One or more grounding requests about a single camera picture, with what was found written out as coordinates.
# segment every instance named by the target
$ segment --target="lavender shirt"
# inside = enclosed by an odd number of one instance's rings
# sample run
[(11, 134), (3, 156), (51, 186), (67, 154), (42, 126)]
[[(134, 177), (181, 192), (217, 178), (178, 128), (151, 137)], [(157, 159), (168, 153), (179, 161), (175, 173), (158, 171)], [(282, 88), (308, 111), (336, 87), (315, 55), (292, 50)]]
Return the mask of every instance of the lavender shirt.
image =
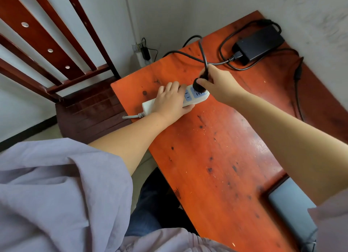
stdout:
[[(0, 251), (233, 251), (182, 228), (125, 237), (132, 179), (122, 159), (62, 138), (0, 155)], [(346, 251), (348, 191), (310, 214), (318, 251)]]

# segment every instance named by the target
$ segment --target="wooden chair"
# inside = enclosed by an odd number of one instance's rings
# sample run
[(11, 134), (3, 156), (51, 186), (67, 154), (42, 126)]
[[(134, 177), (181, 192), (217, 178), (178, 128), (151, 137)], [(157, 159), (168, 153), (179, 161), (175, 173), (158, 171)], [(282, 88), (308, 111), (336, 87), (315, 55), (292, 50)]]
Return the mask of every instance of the wooden chair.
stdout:
[[(126, 113), (110, 87), (112, 82), (120, 79), (120, 75), (114, 67), (79, 1), (69, 1), (105, 59), (106, 64), (99, 67), (93, 64), (92, 60), (58, 16), (48, 0), (37, 0), (37, 2), (89, 66), (90, 70), (88, 72), (84, 73), (74, 63), (19, 0), (0, 0), (0, 19), (67, 77), (67, 80), (60, 81), (2, 34), (0, 34), (0, 44), (54, 85), (52, 87), (45, 87), (2, 59), (0, 59), (0, 73), (35, 93), (55, 102), (57, 120), (62, 135), (83, 143), (89, 143), (131, 122), (122, 119), (122, 116)], [(57, 94), (58, 91), (108, 70), (113, 72), (114, 77), (65, 97), (61, 97)]]

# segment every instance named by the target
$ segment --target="orange wooden table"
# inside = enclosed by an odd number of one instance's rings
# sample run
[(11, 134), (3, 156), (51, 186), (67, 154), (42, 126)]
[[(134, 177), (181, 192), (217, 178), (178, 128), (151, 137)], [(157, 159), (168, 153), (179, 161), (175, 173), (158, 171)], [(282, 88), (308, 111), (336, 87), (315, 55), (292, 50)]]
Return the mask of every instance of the orange wooden table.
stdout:
[[(263, 16), (253, 12), (206, 36), (202, 46), (207, 60), (218, 62), (219, 44), (259, 18)], [(231, 55), (239, 37), (257, 29), (252, 26), (229, 40), (225, 56)], [(201, 56), (197, 42), (181, 51)], [(246, 90), (295, 115), (292, 77), (298, 60), (292, 53), (278, 53), (249, 70), (231, 73)], [(142, 102), (156, 97), (161, 85), (174, 81), (190, 85), (202, 68), (202, 63), (170, 54), (111, 86), (128, 115), (134, 115), (142, 112)], [(307, 122), (347, 142), (346, 111), (305, 65), (299, 96)], [(149, 149), (200, 236), (239, 252), (296, 250), (263, 197), (285, 171), (236, 110), (210, 96), (164, 130)]]

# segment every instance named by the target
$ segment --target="chair seat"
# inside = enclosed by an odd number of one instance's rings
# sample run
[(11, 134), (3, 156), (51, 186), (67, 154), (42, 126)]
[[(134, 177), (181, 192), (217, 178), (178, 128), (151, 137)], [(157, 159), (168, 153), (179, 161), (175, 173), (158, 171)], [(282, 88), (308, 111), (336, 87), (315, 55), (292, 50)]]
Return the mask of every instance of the chair seat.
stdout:
[(110, 87), (111, 77), (63, 97), (56, 103), (57, 121), (63, 137), (88, 144), (132, 122)]

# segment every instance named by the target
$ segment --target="hand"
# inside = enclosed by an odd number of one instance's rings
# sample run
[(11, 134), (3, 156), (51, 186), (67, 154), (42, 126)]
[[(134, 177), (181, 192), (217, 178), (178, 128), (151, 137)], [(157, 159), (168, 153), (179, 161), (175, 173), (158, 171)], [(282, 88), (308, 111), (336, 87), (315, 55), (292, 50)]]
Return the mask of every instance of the hand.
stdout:
[(160, 114), (169, 126), (177, 121), (181, 116), (187, 114), (194, 108), (194, 104), (182, 107), (186, 85), (181, 85), (177, 81), (169, 82), (167, 86), (159, 87), (152, 113)]
[(207, 89), (214, 98), (224, 104), (233, 106), (235, 100), (247, 93), (234, 77), (226, 70), (216, 68), (208, 64), (209, 80), (198, 78), (197, 83)]

